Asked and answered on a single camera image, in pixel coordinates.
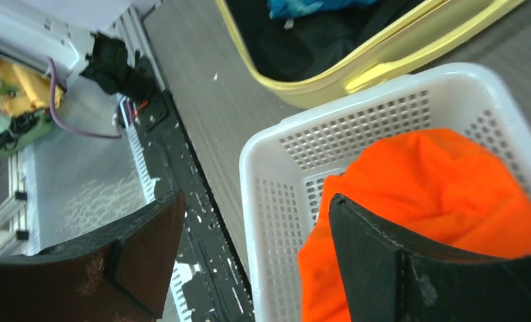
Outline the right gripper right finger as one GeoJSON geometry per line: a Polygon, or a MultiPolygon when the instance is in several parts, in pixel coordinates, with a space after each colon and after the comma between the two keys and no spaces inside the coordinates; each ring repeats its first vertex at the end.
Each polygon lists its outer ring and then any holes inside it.
{"type": "Polygon", "coordinates": [[[341,194],[329,221],[353,321],[531,321],[531,256],[444,245],[341,194]]]}

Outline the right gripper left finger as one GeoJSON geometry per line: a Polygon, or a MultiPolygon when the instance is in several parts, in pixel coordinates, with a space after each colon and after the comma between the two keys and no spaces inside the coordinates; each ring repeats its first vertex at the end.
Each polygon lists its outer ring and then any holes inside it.
{"type": "Polygon", "coordinates": [[[0,321],[156,321],[186,212],[182,191],[32,256],[0,257],[0,321]]]}

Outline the orange garment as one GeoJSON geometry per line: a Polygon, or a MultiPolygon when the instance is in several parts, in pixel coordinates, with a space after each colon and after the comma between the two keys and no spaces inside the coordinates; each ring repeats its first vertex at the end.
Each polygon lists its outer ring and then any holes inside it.
{"type": "Polygon", "coordinates": [[[297,255],[303,321],[350,320],[329,221],[338,193],[448,246],[531,255],[531,200],[499,157],[450,129],[385,138],[324,181],[318,220],[297,255]]]}

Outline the white perforated plastic basket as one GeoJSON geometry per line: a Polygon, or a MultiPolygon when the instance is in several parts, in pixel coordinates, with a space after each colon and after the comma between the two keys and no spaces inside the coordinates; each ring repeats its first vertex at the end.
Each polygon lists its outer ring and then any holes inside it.
{"type": "Polygon", "coordinates": [[[449,63],[302,111],[252,136],[240,155],[248,274],[257,321],[299,321],[297,253],[324,180],[381,138],[449,128],[498,155],[531,197],[531,128],[502,78],[449,63]]]}

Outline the yellow hard-shell suitcase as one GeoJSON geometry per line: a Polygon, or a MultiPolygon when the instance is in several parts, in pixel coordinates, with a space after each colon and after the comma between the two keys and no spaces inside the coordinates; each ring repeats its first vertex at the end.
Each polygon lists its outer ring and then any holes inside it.
{"type": "Polygon", "coordinates": [[[218,1],[254,80],[309,109],[419,69],[469,41],[519,1],[377,1],[271,19],[267,1],[218,1]]]}

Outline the blue patterned garment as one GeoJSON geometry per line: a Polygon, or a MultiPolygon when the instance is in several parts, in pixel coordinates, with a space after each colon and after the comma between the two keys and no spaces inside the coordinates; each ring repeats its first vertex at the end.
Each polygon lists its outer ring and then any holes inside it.
{"type": "Polygon", "coordinates": [[[268,0],[271,19],[293,19],[323,11],[368,7],[377,0],[268,0]]]}

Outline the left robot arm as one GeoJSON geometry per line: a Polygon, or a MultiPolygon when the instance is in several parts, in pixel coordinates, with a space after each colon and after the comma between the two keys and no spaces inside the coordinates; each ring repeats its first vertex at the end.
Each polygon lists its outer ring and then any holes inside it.
{"type": "Polygon", "coordinates": [[[25,1],[0,1],[0,57],[66,85],[85,77],[105,93],[137,103],[164,90],[134,6],[102,32],[58,19],[25,1]]]}

